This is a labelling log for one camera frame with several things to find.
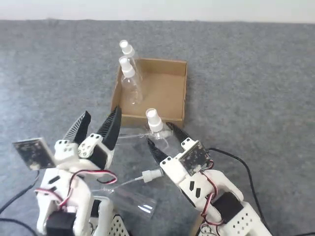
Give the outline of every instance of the spray bottle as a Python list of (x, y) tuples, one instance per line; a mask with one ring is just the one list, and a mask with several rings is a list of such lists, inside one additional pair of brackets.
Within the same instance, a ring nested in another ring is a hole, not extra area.
[(125, 99), (132, 105), (141, 103), (143, 100), (143, 93), (139, 75), (129, 63), (127, 57), (124, 56), (119, 58), (119, 63), (123, 72), (121, 83), (126, 96)]
[(143, 81), (143, 74), (139, 63), (140, 58), (135, 52), (134, 48), (128, 43), (127, 40), (120, 41), (119, 46), (122, 49), (124, 56), (128, 58), (130, 64), (135, 69), (140, 81)]

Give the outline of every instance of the white spray nozzle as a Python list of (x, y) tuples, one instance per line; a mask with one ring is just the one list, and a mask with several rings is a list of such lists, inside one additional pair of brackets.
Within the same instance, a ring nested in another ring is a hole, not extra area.
[(134, 49), (127, 40), (120, 41), (119, 46), (126, 57), (131, 58), (134, 56)]
[(122, 72), (126, 78), (131, 78), (135, 75), (135, 71), (127, 57), (123, 56), (119, 58), (119, 63), (122, 67)]
[(160, 132), (163, 129), (163, 122), (161, 117), (158, 116), (158, 112), (154, 108), (149, 108), (146, 111), (148, 119), (148, 125), (153, 132)]

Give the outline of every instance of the robotic arm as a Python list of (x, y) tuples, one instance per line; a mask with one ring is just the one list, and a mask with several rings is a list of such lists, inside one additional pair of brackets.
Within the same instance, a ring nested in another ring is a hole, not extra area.
[(91, 116), (84, 112), (55, 144), (53, 155), (42, 138), (14, 143), (31, 170), (46, 169), (37, 192), (39, 217), (37, 230), (48, 236), (104, 236), (113, 228), (113, 203), (95, 200), (84, 182), (108, 174), (121, 125), (121, 109), (116, 107), (100, 129), (87, 136)]
[(242, 192), (220, 171), (213, 170), (207, 150), (176, 125), (166, 123), (174, 132), (183, 152), (167, 156), (148, 139), (154, 159), (181, 193), (204, 217), (208, 232), (217, 236), (271, 236)]

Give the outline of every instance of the open cardboard box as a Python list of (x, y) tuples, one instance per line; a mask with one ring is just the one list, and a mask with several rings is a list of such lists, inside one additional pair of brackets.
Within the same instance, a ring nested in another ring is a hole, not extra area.
[(185, 97), (187, 81), (187, 62), (141, 59), (144, 99), (140, 104), (131, 105), (123, 93), (121, 85), (122, 70), (119, 67), (111, 110), (117, 105), (122, 109), (122, 126), (145, 125), (146, 110), (155, 108), (164, 122), (184, 125)]

